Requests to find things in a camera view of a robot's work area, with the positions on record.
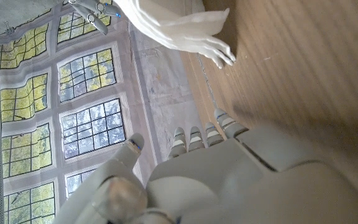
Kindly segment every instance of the white robotic hand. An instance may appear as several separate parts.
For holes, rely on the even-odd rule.
[[[146,209],[147,194],[132,170],[144,146],[133,134],[60,208],[54,223],[125,223]]]
[[[132,173],[144,142],[134,134],[65,202],[54,224],[358,223],[358,191],[310,145],[279,129],[248,130],[223,110],[177,128],[168,160],[146,189]]]
[[[95,16],[94,12],[105,14],[107,16],[121,17],[120,10],[114,4],[101,3],[98,0],[68,0],[71,6],[92,24],[97,30],[106,35],[109,30],[103,22]]]

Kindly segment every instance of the window frame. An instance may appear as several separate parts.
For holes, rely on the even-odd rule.
[[[89,167],[85,167],[83,169],[80,169],[80,170],[76,170],[74,172],[70,172],[70,173],[66,173],[64,175],[64,179],[65,179],[65,200],[68,199],[68,183],[67,183],[67,178],[69,177],[73,177],[75,175],[78,175],[78,174],[83,174],[85,172],[88,172],[88,171],[91,171],[91,170],[95,170],[97,168],[99,168],[103,163],[99,163],[99,164],[95,164],[93,166],[89,166]]]
[[[113,65],[113,69],[114,69],[114,76],[116,77],[116,82],[115,84],[112,85],[108,85],[108,86],[104,86],[104,87],[109,87],[109,86],[114,86],[114,85],[119,85],[121,83],[123,83],[124,79],[123,79],[123,74],[122,74],[122,68],[121,68],[121,57],[119,55],[119,50],[118,50],[118,43],[117,41],[114,41],[113,43],[109,43],[109,44],[105,44],[105,45],[100,45],[99,47],[95,47],[93,49],[89,49],[83,52],[80,52],[78,54],[74,54],[70,57],[67,57],[64,60],[61,60],[60,62],[56,63],[56,67],[57,67],[57,73],[58,73],[58,88],[57,88],[57,97],[58,97],[58,106],[67,104],[67,103],[72,103],[73,101],[79,100],[84,98],[88,93],[93,93],[95,91],[98,91],[104,87],[98,88],[97,90],[93,90],[93,91],[87,91],[86,93],[74,97],[71,100],[66,100],[63,102],[60,102],[60,67],[76,60],[82,57],[86,57],[88,55],[92,55],[92,54],[96,54],[100,51],[104,51],[107,49],[111,49],[111,60],[112,60],[112,65]]]
[[[108,146],[105,146],[105,147],[101,147],[99,149],[95,149],[95,150],[92,150],[90,152],[86,152],[86,153],[82,153],[82,154],[79,154],[77,156],[74,156],[74,157],[71,157],[71,158],[68,158],[68,159],[63,159],[63,163],[64,164],[71,164],[71,163],[74,163],[74,162],[78,162],[80,160],[83,160],[83,159],[86,159],[86,158],[89,158],[89,157],[94,157],[94,156],[97,156],[98,154],[102,154],[102,153],[105,153],[105,152],[111,152],[111,151],[115,151],[117,150],[118,148],[120,148],[122,146],[122,143],[124,141],[126,141],[134,132],[133,132],[133,128],[132,128],[132,122],[131,122],[131,114],[130,114],[130,111],[129,111],[129,105],[128,105],[128,101],[127,101],[127,96],[126,96],[126,93],[125,92],[121,92],[117,95],[111,95],[111,96],[107,96],[107,97],[104,97],[104,98],[101,98],[99,100],[96,100],[92,103],[88,103],[86,105],[83,105],[83,106],[80,106],[80,107],[77,107],[77,108],[74,108],[70,111],[65,111],[63,113],[60,113],[59,114],[59,123],[60,123],[60,145],[61,145],[61,149],[62,149],[62,152],[63,152],[63,157],[64,157],[64,133],[63,133],[63,124],[62,124],[62,118],[65,117],[65,116],[68,116],[68,115],[72,115],[72,114],[75,114],[75,113],[78,113],[80,111],[83,111],[83,110],[86,110],[88,108],[91,108],[93,106],[97,106],[97,105],[100,105],[102,103],[106,103],[106,102],[109,102],[111,100],[114,100],[116,98],[119,98],[120,100],[120,107],[121,107],[121,118],[122,118],[122,126],[124,127],[124,134],[125,134],[125,140],[123,140],[122,142],[118,142],[118,143],[115,143],[115,144],[112,144],[112,145],[108,145]]]
[[[42,120],[42,121],[38,121],[37,122],[37,127],[42,126],[44,124],[49,124],[49,132],[50,132],[49,141],[50,141],[50,152],[51,152],[51,157],[52,157],[52,164],[50,164],[49,166],[46,166],[46,167],[42,167],[42,168],[40,168],[38,170],[34,170],[34,171],[26,172],[26,173],[23,173],[23,174],[18,174],[18,175],[3,178],[4,184],[8,183],[9,181],[15,181],[15,180],[23,179],[23,178],[26,178],[26,177],[32,177],[34,175],[39,175],[38,171],[39,172],[48,171],[48,170],[55,169],[57,167],[57,164],[56,164],[56,149],[55,149],[55,135],[54,135],[55,129],[53,127],[53,119],[52,119],[52,117],[47,118],[47,119]],[[21,129],[20,131],[16,131],[16,130],[15,131],[7,131],[7,132],[4,133],[4,136],[2,136],[1,138],[9,137],[9,136],[17,136],[17,135],[20,135],[22,133],[24,133],[24,134],[31,133],[31,132],[33,132],[35,130],[36,129],[34,129],[34,127],[30,127],[30,128],[27,128],[27,129]]]
[[[43,41],[41,41],[41,43],[39,43],[39,44],[36,44],[35,43],[35,37],[37,36],[36,34],[35,34],[35,30],[36,30],[36,28],[39,28],[39,27],[42,27],[42,26],[45,26],[45,25],[47,25],[47,29],[45,30],[45,31],[43,31],[43,32],[40,32],[40,33],[38,33],[37,35],[40,35],[41,33],[45,33],[44,35],[45,35],[45,40],[43,40]],[[31,38],[31,39],[33,39],[34,40],[34,47],[32,47],[31,49],[33,49],[33,48],[35,48],[35,55],[34,56],[32,56],[32,57],[30,57],[30,58],[28,58],[28,59],[24,59],[24,56],[25,56],[25,54],[28,52],[28,51],[26,51],[27,50],[27,43],[30,41],[30,40],[27,40],[27,39],[25,39],[25,50],[24,50],[24,52],[22,52],[22,53],[19,53],[19,54],[23,54],[23,59],[19,62],[19,64],[17,64],[17,56],[18,56],[18,54],[17,55],[15,55],[14,56],[14,59],[11,59],[11,60],[6,60],[6,59],[2,59],[2,53],[3,52],[5,52],[5,51],[2,51],[2,45],[6,45],[6,44],[10,44],[11,42],[13,42],[13,49],[11,50],[11,51],[9,51],[9,52],[12,52],[12,51],[15,51],[14,49],[15,49],[15,44],[17,44],[18,42],[20,42],[21,40],[22,40],[22,38],[25,38],[25,34],[29,31],[29,30],[27,30],[26,32],[24,32],[19,38],[17,38],[16,40],[12,40],[12,41],[10,41],[10,42],[8,42],[8,43],[6,43],[6,44],[1,44],[0,45],[0,70],[5,70],[5,69],[17,69],[17,68],[19,68],[20,67],[20,65],[22,65],[22,63],[26,63],[26,62],[28,62],[29,60],[31,60],[31,59],[33,59],[33,58],[35,58],[35,57],[38,57],[39,55],[42,55],[42,54],[44,54],[45,52],[48,52],[48,31],[50,30],[49,29],[50,28],[50,24],[49,24],[49,22],[47,22],[47,23],[45,23],[45,24],[43,24],[43,25],[41,25],[41,26],[38,26],[38,27],[34,27],[34,28],[31,28],[31,29],[29,29],[29,30],[34,30],[34,36],[33,36],[33,38]],[[39,54],[37,54],[37,46],[38,45],[40,45],[40,44],[42,44],[43,42],[45,42],[45,50],[44,51],[42,51],[42,52],[40,52]],[[1,68],[1,65],[2,65],[2,61],[12,61],[12,60],[15,60],[15,62],[16,62],[16,67],[13,67],[13,68]]]
[[[110,53],[111,53],[111,64],[112,64],[112,71],[110,71],[110,72],[112,72],[112,75],[114,76],[114,80],[115,80],[115,83],[113,83],[113,84],[110,84],[110,85],[106,85],[106,86],[111,86],[111,85],[115,85],[115,84],[117,84],[117,78],[116,78],[116,70],[115,70],[115,68],[114,68],[114,59],[113,59],[113,56],[112,56],[112,50],[111,50],[111,48],[107,48],[107,49],[104,49],[104,50],[100,50],[100,51],[97,51],[97,52],[95,52],[95,53],[92,53],[92,54],[88,54],[88,55],[85,55],[85,56],[83,56],[83,57],[80,57],[80,58],[76,58],[76,59],[74,59],[74,60],[72,60],[72,61],[69,61],[67,64],[65,64],[65,65],[70,65],[70,74],[69,74],[69,76],[66,76],[66,77],[71,77],[71,79],[69,80],[69,81],[67,81],[67,82],[61,82],[61,74],[60,74],[60,68],[62,68],[63,66],[65,66],[65,65],[62,65],[61,67],[58,67],[58,73],[59,73],[59,81],[58,81],[58,83],[59,83],[59,85],[58,85],[58,88],[59,88],[59,102],[60,103],[64,103],[64,102],[66,102],[66,101],[71,101],[71,100],[74,100],[75,98],[78,98],[78,97],[81,97],[82,95],[85,95],[85,94],[87,94],[87,93],[91,93],[92,91],[97,91],[98,89],[100,89],[100,88],[103,88],[103,87],[106,87],[106,86],[100,86],[99,88],[97,88],[97,89],[95,89],[95,90],[91,90],[91,91],[88,91],[88,84],[87,84],[87,81],[88,80],[92,80],[92,79],[94,79],[94,78],[96,78],[96,77],[98,77],[99,78],[99,80],[100,80],[100,78],[101,78],[101,76],[102,75],[107,75],[108,73],[110,73],[110,72],[106,72],[106,73],[104,73],[104,74],[100,74],[100,69],[99,69],[99,65],[100,64],[102,64],[102,63],[105,63],[105,62],[108,62],[108,61],[110,61],[110,60],[107,60],[107,61],[104,61],[104,62],[99,62],[99,60],[98,60],[98,54],[100,53],[100,52],[103,52],[103,51],[105,51],[105,50],[110,50]],[[85,57],[88,57],[88,56],[90,56],[90,55],[96,55],[96,64],[94,64],[94,65],[89,65],[89,66],[85,66],[85,64],[84,64],[84,58]],[[74,61],[76,61],[76,60],[78,60],[78,59],[82,59],[82,66],[83,66],[83,68],[81,68],[81,69],[79,69],[79,70],[76,70],[76,71],[72,71],[72,69],[71,69],[71,63],[72,62],[74,62]],[[98,75],[97,76],[95,76],[95,77],[91,77],[91,78],[86,78],[86,73],[85,73],[85,70],[87,69],[87,68],[90,68],[90,67],[93,67],[93,66],[98,66]],[[82,70],[84,70],[84,73],[83,74],[81,74],[81,75],[78,75],[78,76],[76,76],[76,77],[80,77],[80,76],[82,76],[82,75],[84,75],[84,81],[81,81],[81,82],[79,82],[79,83],[77,83],[77,84],[74,84],[73,83],[73,85],[72,86],[69,86],[69,87],[66,87],[66,88],[64,88],[64,89],[61,89],[61,87],[62,87],[62,85],[64,84],[64,83],[68,83],[68,82],[73,82],[73,80],[76,78],[76,77],[73,77],[73,74],[74,73],[76,73],[76,72],[79,72],[79,71],[82,71]],[[85,83],[85,88],[86,88],[86,91],[85,91],[85,93],[83,93],[83,94],[81,94],[81,95],[79,95],[79,96],[75,96],[75,91],[74,91],[74,89],[75,89],[75,86],[76,85],[79,85],[80,83]],[[72,88],[73,89],[73,98],[72,99],[69,99],[69,100],[65,100],[65,101],[62,101],[62,98],[61,98],[61,91],[62,90],[66,90],[66,89],[68,89],[68,88]]]
[[[48,180],[45,180],[45,181],[42,181],[42,182],[38,182],[36,184],[26,185],[25,187],[21,187],[21,188],[15,189],[15,190],[6,190],[6,183],[4,181],[4,195],[3,195],[3,198],[5,196],[8,196],[8,195],[12,195],[12,194],[16,194],[18,192],[23,192],[23,191],[26,191],[26,190],[34,189],[36,187],[40,187],[42,185],[49,184],[49,183],[53,183],[53,194],[54,194],[54,199],[55,199],[55,213],[54,213],[54,215],[56,216],[56,214],[59,212],[59,209],[60,209],[60,206],[59,206],[59,204],[60,204],[59,203],[59,200],[60,200],[60,197],[59,197],[59,184],[58,184],[58,178],[57,177],[54,177],[52,179],[48,179]]]
[[[78,36],[73,37],[73,38],[69,38],[69,39],[67,39],[67,40],[62,40],[62,41],[59,42],[59,34],[61,34],[61,33],[59,33],[59,32],[60,32],[60,30],[59,30],[60,25],[63,25],[63,24],[65,24],[65,23],[67,23],[67,22],[65,22],[65,23],[61,24],[62,17],[63,17],[63,16],[67,16],[67,15],[69,15],[69,14],[71,14],[71,16],[72,16],[72,20],[68,21],[68,22],[71,22],[71,26],[69,27],[70,30],[69,30],[69,31],[65,31],[65,32],[70,32],[70,37],[71,37],[71,31],[73,30],[73,21],[74,21],[75,19],[77,19],[77,18],[74,19],[74,14],[79,15],[76,11],[72,11],[72,12],[69,12],[69,13],[67,13],[67,14],[65,14],[65,15],[60,16],[60,18],[59,18],[59,25],[58,25],[58,32],[57,32],[57,34],[56,34],[56,43],[57,43],[57,45],[58,45],[58,44],[64,44],[65,42],[69,42],[69,41],[71,41],[71,40],[76,40],[78,37],[83,37],[83,36],[86,35],[86,34],[91,34],[91,33],[93,33],[94,31],[98,31],[98,30],[95,28],[95,30],[92,30],[92,31],[89,31],[89,32],[84,33],[85,24],[90,24],[89,22],[87,22],[86,20],[84,20],[84,24],[83,24],[83,25],[81,25],[81,26],[75,25],[75,28],[74,28],[74,29],[76,29],[76,28],[82,27],[82,28],[83,28],[83,33],[82,33],[81,35],[78,35]],[[105,17],[108,17],[108,16],[105,15],[105,14],[102,14],[102,15],[104,15],[104,17],[102,17],[102,18],[100,18],[100,19],[104,19]],[[109,17],[110,17],[110,20],[109,20],[109,24],[106,25],[107,27],[111,26],[111,24],[112,24],[112,16],[109,16]]]
[[[22,122],[33,120],[36,114],[41,114],[41,113],[44,113],[44,112],[46,112],[46,111],[51,109],[51,107],[52,107],[52,105],[51,105],[51,84],[52,84],[52,76],[51,76],[51,74],[52,74],[52,68],[48,67],[48,68],[46,68],[44,70],[41,70],[41,71],[39,71],[37,73],[26,75],[25,77],[21,77],[20,75],[18,75],[15,78],[19,79],[20,82],[14,83],[14,80],[10,80],[10,81],[12,81],[12,82],[10,82],[10,84],[8,84],[8,85],[5,85],[5,84],[0,85],[0,105],[1,105],[1,101],[2,101],[1,100],[1,90],[22,88],[22,87],[26,86],[27,81],[30,78],[34,78],[34,77],[37,77],[37,76],[40,76],[40,75],[45,75],[45,74],[47,74],[47,83],[46,83],[46,87],[45,87],[45,92],[46,92],[45,96],[47,98],[47,107],[42,109],[42,110],[40,110],[40,111],[34,111],[34,115],[32,117],[30,117],[30,118],[27,118],[27,119],[15,121],[14,116],[13,116],[12,121],[2,122],[2,120],[1,120],[2,126],[9,125],[9,124],[12,124],[12,123],[22,123]]]
[[[69,114],[69,115],[66,115],[66,116],[70,116],[70,115],[74,115],[74,114],[77,115],[78,113],[80,113],[80,112],[82,112],[82,111],[86,111],[86,110],[89,111],[89,115],[90,115],[90,109],[91,109],[92,107],[94,107],[94,106],[99,106],[99,105],[102,105],[104,112],[106,112],[105,109],[104,109],[104,104],[105,104],[105,103],[108,103],[108,102],[110,102],[110,101],[116,101],[116,100],[118,100],[120,111],[108,115],[108,116],[112,116],[112,115],[118,114],[118,113],[121,114],[122,124],[121,124],[120,126],[115,127],[115,128],[108,129],[108,125],[107,125],[107,121],[106,121],[106,118],[107,118],[108,116],[106,116],[106,115],[103,116],[103,117],[101,117],[101,118],[95,119],[95,120],[92,120],[92,118],[91,118],[91,120],[90,120],[89,122],[84,123],[84,124],[80,124],[80,125],[78,125],[78,119],[76,118],[76,125],[75,125],[74,127],[68,128],[68,129],[66,129],[66,130],[64,130],[64,128],[63,128],[62,119],[60,119],[61,126],[62,126],[62,128],[63,128],[63,129],[62,129],[62,132],[63,132],[63,139],[62,139],[62,140],[63,140],[63,148],[62,148],[62,151],[63,151],[64,158],[65,158],[65,153],[66,153],[64,145],[72,144],[73,142],[76,142],[76,143],[77,143],[78,155],[76,155],[76,156],[81,156],[81,155],[83,155],[83,154],[92,153],[92,152],[94,152],[94,151],[101,150],[101,149],[103,149],[103,148],[105,148],[105,147],[109,147],[109,146],[113,146],[113,145],[116,145],[116,144],[120,144],[120,143],[124,142],[124,141],[127,139],[127,134],[126,134],[126,132],[125,132],[125,122],[124,122],[124,118],[123,118],[123,115],[122,115],[122,109],[121,109],[121,101],[120,101],[119,98],[113,98],[112,100],[108,100],[108,101],[102,102],[101,104],[97,104],[97,105],[93,105],[93,106],[89,106],[89,105],[88,105],[89,107],[87,107],[86,109],[80,110],[80,111],[78,111],[78,112],[76,112],[76,113]],[[106,130],[101,131],[100,133],[94,134],[94,133],[93,133],[94,127],[93,127],[93,124],[92,124],[92,123],[93,123],[94,121],[97,121],[97,120],[100,120],[100,119],[104,119]],[[92,135],[80,139],[80,138],[78,137],[78,127],[79,127],[79,126],[82,126],[82,125],[85,125],[85,124],[90,124],[90,125],[91,125],[91,127],[90,127],[89,129],[92,130]],[[72,142],[65,143],[65,139],[67,138],[67,136],[64,137],[65,131],[68,131],[69,129],[73,129],[73,128],[76,128],[76,133],[75,133],[75,134],[77,134],[76,140],[74,140],[74,141],[72,141]],[[100,148],[98,148],[98,149],[95,148],[94,137],[95,137],[97,134],[101,134],[101,133],[104,133],[104,132],[106,132],[106,133],[108,134],[108,132],[109,132],[110,130],[119,129],[119,128],[122,128],[122,130],[124,131],[124,140],[119,141],[119,142],[114,143],[114,144],[110,144],[110,143],[109,143],[107,146],[103,146],[103,147],[100,147]],[[82,139],[90,138],[90,137],[92,137],[92,140],[93,140],[93,150],[88,151],[88,152],[80,153],[79,141],[82,140]],[[76,157],[76,156],[72,156],[72,157],[69,157],[69,158],[65,158],[65,160],[74,158],[74,157]]]

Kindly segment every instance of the window print backdrop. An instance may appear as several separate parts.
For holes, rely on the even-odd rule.
[[[73,60],[59,71],[60,102],[116,83],[111,49]]]
[[[62,117],[65,158],[125,141],[119,99]]]
[[[111,0],[99,0],[99,2],[111,4]],[[104,23],[104,25],[110,25],[110,16],[98,14],[98,18]],[[57,42],[60,43],[65,40],[70,40],[72,38],[81,36],[94,30],[96,30],[96,28],[92,26],[92,24],[85,21],[85,19],[81,17],[78,13],[73,12],[60,18],[60,24],[57,33]]]
[[[4,178],[25,174],[52,165],[49,124],[31,133],[2,138]]]
[[[27,31],[19,40],[0,45],[0,68],[17,68],[23,60],[47,49],[48,24]]]
[[[74,191],[82,184],[82,182],[84,182],[84,180],[89,175],[91,175],[91,173],[93,171],[94,171],[94,169],[67,177],[66,178],[66,190],[67,190],[66,198],[68,198],[70,195],[72,195],[74,193]]]
[[[20,88],[1,90],[1,121],[20,121],[32,118],[35,112],[47,107],[48,74],[28,79]]]
[[[53,182],[4,196],[6,224],[52,223],[55,217],[55,187]]]

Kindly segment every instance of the wooden surface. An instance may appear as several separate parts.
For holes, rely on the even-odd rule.
[[[203,123],[215,100],[249,128],[273,123],[307,139],[358,189],[358,1],[204,0],[230,8],[223,31],[237,57],[219,70],[181,53]],[[207,76],[213,96],[208,91]]]

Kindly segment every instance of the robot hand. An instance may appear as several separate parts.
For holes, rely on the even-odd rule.
[[[144,146],[133,134],[64,203],[54,223],[124,223],[147,206],[147,194],[132,170]]]
[[[93,12],[121,17],[120,9],[113,4],[101,3],[98,0],[69,0],[68,2],[85,20],[105,35],[109,32],[107,26]]]

